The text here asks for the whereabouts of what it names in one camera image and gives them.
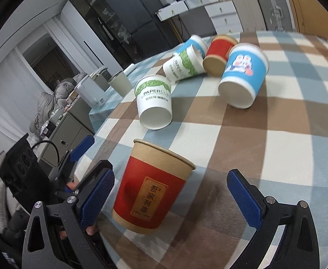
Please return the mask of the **blue paper cup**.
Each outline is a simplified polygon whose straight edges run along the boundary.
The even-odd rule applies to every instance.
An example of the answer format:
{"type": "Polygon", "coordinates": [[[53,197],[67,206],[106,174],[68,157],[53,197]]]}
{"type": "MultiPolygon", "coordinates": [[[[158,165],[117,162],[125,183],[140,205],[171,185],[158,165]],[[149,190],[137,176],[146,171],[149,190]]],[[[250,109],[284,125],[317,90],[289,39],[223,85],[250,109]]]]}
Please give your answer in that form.
{"type": "Polygon", "coordinates": [[[178,55],[190,46],[194,46],[204,58],[208,51],[207,43],[198,35],[192,35],[186,42],[184,42],[177,50],[173,52],[173,55],[178,55]]]}
{"type": "Polygon", "coordinates": [[[218,93],[226,104],[247,109],[255,101],[269,71],[269,60],[258,46],[235,45],[218,85],[218,93]]]}

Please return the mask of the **silver suitcase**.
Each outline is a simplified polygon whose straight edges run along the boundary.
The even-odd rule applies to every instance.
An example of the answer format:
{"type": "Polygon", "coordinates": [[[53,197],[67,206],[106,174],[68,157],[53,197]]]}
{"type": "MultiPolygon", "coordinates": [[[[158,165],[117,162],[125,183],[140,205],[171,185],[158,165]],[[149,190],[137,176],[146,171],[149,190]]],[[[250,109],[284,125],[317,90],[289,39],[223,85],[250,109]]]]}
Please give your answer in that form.
{"type": "Polygon", "coordinates": [[[258,0],[267,30],[292,32],[292,21],[286,0],[258,0]]]}

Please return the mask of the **black refrigerator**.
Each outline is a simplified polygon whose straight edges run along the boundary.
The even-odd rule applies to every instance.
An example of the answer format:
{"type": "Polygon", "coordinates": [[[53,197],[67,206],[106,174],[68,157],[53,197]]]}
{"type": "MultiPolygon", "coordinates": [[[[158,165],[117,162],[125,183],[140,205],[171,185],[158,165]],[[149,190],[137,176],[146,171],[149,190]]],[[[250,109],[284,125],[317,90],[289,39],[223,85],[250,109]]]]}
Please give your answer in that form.
{"type": "Polygon", "coordinates": [[[156,15],[163,7],[160,0],[107,0],[107,3],[128,30],[142,58],[179,44],[173,26],[156,15]]]}

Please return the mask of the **red paper cup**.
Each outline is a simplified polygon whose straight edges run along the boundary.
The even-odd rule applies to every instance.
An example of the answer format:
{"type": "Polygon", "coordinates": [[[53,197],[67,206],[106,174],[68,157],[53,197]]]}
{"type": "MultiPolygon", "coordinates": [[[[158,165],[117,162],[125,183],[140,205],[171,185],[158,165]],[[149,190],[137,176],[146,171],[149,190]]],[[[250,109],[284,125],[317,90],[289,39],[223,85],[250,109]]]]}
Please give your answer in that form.
{"type": "Polygon", "coordinates": [[[175,152],[134,139],[112,217],[139,234],[158,229],[196,166],[175,152]]]}
{"type": "Polygon", "coordinates": [[[214,77],[221,77],[227,65],[229,53],[237,44],[237,39],[232,36],[216,35],[203,59],[203,68],[207,74],[214,77]]]}

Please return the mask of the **beige tumbler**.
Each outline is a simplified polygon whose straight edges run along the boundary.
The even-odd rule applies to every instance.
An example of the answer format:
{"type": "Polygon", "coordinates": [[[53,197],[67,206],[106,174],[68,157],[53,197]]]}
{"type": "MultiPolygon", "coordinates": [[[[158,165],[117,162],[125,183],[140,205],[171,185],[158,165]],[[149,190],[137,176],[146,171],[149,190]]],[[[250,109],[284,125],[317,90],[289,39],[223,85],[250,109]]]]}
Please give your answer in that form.
{"type": "Polygon", "coordinates": [[[108,80],[108,84],[119,93],[121,97],[125,97],[132,90],[132,84],[123,71],[112,76],[108,80]]]}

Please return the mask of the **far green white paper cup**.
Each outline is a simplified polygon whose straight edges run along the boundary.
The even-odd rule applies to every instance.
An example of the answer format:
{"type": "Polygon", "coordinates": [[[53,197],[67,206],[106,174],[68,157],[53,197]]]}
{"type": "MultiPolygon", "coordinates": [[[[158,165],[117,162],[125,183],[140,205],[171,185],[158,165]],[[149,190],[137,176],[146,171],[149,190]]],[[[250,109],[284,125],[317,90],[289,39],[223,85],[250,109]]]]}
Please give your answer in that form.
{"type": "Polygon", "coordinates": [[[203,58],[193,45],[165,62],[163,71],[170,82],[177,82],[206,73],[203,68],[203,58]]]}

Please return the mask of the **white drawer dresser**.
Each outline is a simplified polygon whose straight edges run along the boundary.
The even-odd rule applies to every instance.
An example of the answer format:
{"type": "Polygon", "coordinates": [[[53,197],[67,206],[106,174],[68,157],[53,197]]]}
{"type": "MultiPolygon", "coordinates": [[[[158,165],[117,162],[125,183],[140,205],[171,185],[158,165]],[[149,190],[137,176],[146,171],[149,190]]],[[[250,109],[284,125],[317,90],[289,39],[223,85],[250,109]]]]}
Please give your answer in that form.
{"type": "Polygon", "coordinates": [[[161,21],[171,18],[185,35],[207,37],[242,32],[232,0],[180,0],[156,12],[161,21]]]}

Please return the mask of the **wooden door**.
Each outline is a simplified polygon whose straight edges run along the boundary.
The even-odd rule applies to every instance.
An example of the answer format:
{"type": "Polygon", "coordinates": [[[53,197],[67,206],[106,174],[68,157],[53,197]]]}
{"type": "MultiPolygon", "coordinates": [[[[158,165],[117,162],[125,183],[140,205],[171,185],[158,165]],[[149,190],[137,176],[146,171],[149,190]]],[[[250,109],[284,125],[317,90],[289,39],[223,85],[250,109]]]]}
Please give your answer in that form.
{"type": "Polygon", "coordinates": [[[296,30],[328,40],[328,12],[318,0],[289,0],[296,30]]]}

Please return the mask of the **green white paper cup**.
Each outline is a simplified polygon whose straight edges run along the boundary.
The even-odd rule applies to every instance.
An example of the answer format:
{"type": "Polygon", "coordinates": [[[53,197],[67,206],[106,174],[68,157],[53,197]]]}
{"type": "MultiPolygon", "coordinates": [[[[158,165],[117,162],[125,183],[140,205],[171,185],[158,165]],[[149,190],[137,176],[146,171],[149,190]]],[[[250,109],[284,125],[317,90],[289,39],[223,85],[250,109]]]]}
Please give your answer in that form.
{"type": "Polygon", "coordinates": [[[170,82],[177,82],[206,73],[203,68],[203,58],[193,45],[165,62],[163,71],[170,82]]]}
{"type": "Polygon", "coordinates": [[[172,122],[171,83],[162,75],[147,75],[134,89],[138,118],[147,129],[159,130],[172,122]]]}

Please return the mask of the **white suitcase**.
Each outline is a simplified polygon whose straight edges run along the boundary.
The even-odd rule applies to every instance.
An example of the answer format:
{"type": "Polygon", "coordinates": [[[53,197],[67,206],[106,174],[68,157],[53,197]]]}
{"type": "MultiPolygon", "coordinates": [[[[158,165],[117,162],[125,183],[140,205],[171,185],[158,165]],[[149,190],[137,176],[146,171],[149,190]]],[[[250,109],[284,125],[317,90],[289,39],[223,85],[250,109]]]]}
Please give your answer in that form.
{"type": "Polygon", "coordinates": [[[244,32],[267,30],[258,0],[232,0],[244,32]]]}

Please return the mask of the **dark glass cabinet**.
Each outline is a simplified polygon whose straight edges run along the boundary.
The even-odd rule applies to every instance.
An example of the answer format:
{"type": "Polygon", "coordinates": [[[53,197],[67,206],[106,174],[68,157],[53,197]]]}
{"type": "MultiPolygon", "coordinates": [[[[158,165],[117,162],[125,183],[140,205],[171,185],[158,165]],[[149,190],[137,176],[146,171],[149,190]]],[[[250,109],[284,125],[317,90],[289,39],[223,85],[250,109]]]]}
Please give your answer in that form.
{"type": "Polygon", "coordinates": [[[141,60],[136,42],[106,0],[70,2],[121,67],[141,60]]]}

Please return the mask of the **white appliance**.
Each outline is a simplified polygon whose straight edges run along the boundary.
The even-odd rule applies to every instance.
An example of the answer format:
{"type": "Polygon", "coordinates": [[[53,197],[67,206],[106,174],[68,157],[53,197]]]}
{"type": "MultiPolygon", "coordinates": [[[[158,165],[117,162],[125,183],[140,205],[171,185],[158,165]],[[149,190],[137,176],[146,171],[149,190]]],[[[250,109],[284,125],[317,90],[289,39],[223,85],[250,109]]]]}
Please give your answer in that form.
{"type": "Polygon", "coordinates": [[[100,108],[108,99],[106,92],[89,75],[86,75],[75,89],[92,109],[100,108]]]}

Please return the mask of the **far blue paper cup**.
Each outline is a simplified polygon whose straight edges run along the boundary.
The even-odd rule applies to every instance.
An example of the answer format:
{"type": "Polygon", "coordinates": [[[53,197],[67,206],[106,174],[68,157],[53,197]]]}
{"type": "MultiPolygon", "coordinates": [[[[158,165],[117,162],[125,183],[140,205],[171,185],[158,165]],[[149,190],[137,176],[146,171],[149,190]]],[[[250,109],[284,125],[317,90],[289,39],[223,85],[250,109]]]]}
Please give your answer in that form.
{"type": "Polygon", "coordinates": [[[208,51],[207,43],[198,35],[192,35],[186,42],[184,42],[177,50],[173,52],[173,55],[178,55],[190,46],[194,46],[204,58],[208,51]]]}

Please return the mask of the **near green white paper cup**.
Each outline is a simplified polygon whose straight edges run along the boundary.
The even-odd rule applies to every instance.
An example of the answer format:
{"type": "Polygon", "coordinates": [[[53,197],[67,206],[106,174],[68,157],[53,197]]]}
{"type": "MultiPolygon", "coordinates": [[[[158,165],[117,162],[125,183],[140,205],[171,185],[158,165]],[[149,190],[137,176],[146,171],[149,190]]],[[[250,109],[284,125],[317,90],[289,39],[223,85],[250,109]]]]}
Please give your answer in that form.
{"type": "Polygon", "coordinates": [[[159,130],[172,122],[171,83],[162,75],[147,75],[134,89],[138,118],[147,129],[159,130]]]}

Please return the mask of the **grey metal cabinet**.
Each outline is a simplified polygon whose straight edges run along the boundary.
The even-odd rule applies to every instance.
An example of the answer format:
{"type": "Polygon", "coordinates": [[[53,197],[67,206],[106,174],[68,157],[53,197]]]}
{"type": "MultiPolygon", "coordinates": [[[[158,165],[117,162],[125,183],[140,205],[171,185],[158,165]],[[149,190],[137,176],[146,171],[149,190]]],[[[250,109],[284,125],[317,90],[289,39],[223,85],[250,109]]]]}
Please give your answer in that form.
{"type": "Polygon", "coordinates": [[[77,97],[69,108],[58,109],[51,117],[55,129],[49,137],[59,152],[59,158],[53,145],[40,145],[39,159],[51,166],[57,166],[67,151],[74,149],[87,135],[94,135],[94,129],[89,119],[91,108],[81,98],[77,97]]]}

